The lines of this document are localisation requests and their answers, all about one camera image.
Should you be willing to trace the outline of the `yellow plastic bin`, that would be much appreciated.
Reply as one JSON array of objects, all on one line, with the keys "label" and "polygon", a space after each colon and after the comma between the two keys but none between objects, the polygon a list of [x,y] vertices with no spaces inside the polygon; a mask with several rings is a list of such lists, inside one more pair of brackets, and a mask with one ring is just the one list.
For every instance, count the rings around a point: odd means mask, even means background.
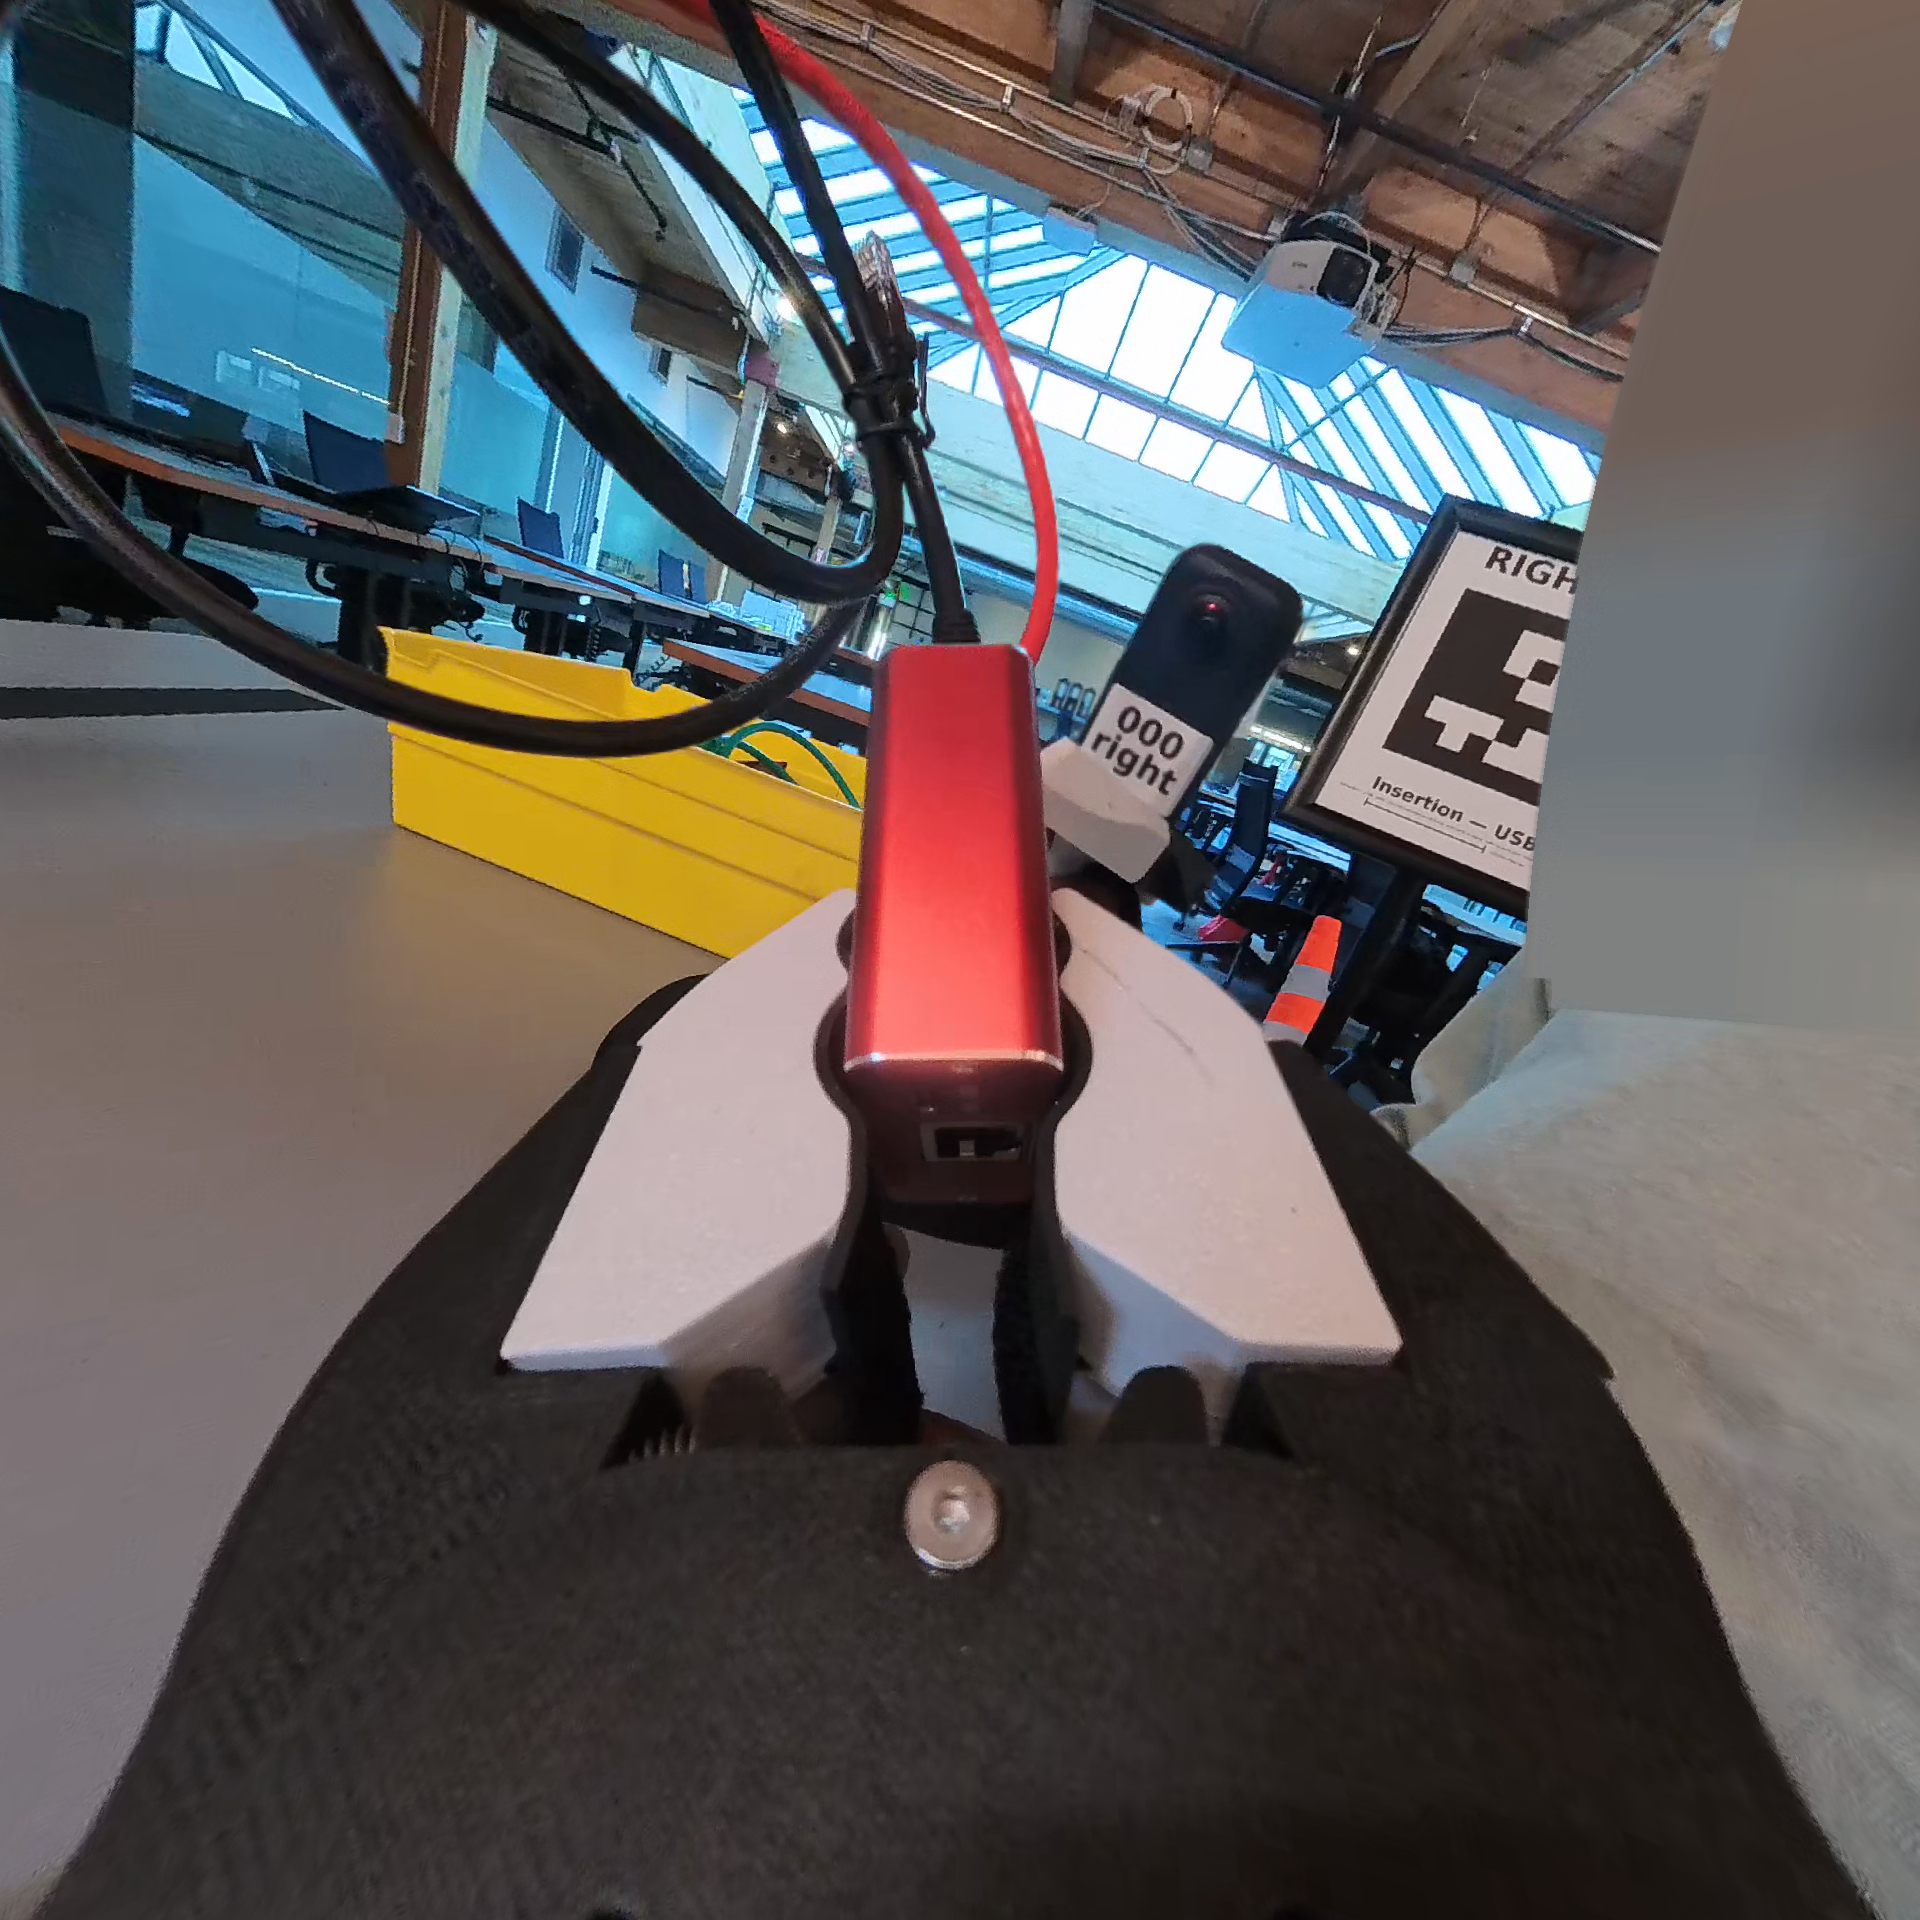
[{"label": "yellow plastic bin", "polygon": [[868,769],[812,720],[616,759],[389,746],[399,829],[719,956],[858,877]]}]

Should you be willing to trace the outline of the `orange traffic cone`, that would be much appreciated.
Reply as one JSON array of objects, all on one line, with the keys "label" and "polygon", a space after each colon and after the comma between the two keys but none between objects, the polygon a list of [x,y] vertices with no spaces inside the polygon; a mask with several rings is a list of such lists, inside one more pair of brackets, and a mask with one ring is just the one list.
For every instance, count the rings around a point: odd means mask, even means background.
[{"label": "orange traffic cone", "polygon": [[1336,916],[1315,916],[1280,990],[1260,1020],[1266,1043],[1305,1046],[1332,995],[1332,967],[1336,963],[1343,923]]}]

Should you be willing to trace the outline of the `wooden post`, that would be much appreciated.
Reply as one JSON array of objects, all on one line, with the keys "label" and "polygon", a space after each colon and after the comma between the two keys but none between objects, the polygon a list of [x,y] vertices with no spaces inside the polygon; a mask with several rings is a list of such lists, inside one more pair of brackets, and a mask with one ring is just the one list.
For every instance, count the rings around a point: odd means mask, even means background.
[{"label": "wooden post", "polygon": [[[418,100],[433,137],[476,179],[498,47],[492,26],[458,3],[399,3],[419,29]],[[389,327],[389,472],[396,482],[440,492],[450,423],[455,363],[466,296],[410,219],[399,232],[396,305]]]}]

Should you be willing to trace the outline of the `white ceiling projector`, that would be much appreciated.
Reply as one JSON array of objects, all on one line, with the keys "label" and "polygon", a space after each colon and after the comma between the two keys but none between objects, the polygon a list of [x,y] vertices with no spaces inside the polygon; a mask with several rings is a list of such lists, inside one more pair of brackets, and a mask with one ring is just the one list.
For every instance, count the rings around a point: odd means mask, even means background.
[{"label": "white ceiling projector", "polygon": [[1293,213],[1240,295],[1219,349],[1322,390],[1379,345],[1400,305],[1403,267],[1356,216]]}]

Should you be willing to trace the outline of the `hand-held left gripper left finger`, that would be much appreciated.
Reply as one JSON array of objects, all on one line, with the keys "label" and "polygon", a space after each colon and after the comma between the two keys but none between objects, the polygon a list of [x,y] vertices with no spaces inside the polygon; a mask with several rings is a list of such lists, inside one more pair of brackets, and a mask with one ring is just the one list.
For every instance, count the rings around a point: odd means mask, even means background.
[{"label": "hand-held left gripper left finger", "polygon": [[612,1110],[502,1333],[506,1367],[643,1367],[682,1399],[733,1367],[795,1395],[830,1376],[853,1435],[918,1435],[899,1266],[866,1142],[822,1065],[850,903],[840,887],[643,1006]]}]

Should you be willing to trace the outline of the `light grey sweatshirt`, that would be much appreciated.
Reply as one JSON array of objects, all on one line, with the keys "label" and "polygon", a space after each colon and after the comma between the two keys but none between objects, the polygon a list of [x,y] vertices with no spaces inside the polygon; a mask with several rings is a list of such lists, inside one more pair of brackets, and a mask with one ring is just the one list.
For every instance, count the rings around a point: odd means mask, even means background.
[{"label": "light grey sweatshirt", "polygon": [[1916,1915],[1916,1037],[1560,1009],[1373,1107],[1598,1345],[1795,1782]]}]

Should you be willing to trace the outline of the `black laptop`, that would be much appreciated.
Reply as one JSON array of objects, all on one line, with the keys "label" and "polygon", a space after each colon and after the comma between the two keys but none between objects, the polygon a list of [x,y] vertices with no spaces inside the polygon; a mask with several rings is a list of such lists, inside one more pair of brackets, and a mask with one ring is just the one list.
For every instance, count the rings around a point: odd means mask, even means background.
[{"label": "black laptop", "polygon": [[482,513],[410,482],[396,482],[389,453],[372,436],[303,413],[306,457],[315,485],[340,507],[410,533],[480,533]]}]

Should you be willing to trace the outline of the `red network switch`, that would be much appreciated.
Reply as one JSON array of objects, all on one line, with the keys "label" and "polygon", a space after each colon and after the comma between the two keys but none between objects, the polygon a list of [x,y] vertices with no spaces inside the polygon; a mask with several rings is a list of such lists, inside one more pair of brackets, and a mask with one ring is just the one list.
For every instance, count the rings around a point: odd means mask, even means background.
[{"label": "red network switch", "polygon": [[890,1205],[1013,1207],[1066,1085],[1032,662],[893,647],[868,746],[838,1077]]}]

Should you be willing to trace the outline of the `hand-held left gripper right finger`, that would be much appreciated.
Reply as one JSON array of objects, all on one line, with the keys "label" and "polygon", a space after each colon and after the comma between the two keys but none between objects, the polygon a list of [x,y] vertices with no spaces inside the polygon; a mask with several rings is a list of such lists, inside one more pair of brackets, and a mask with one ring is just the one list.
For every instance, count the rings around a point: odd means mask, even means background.
[{"label": "hand-held left gripper right finger", "polygon": [[1073,887],[1068,1085],[1033,1140],[1033,1200],[996,1279],[1008,1443],[1062,1436],[1078,1375],[1118,1403],[1153,1367],[1222,1427],[1258,1365],[1379,1367],[1403,1350],[1283,1067],[1293,1043]]}]

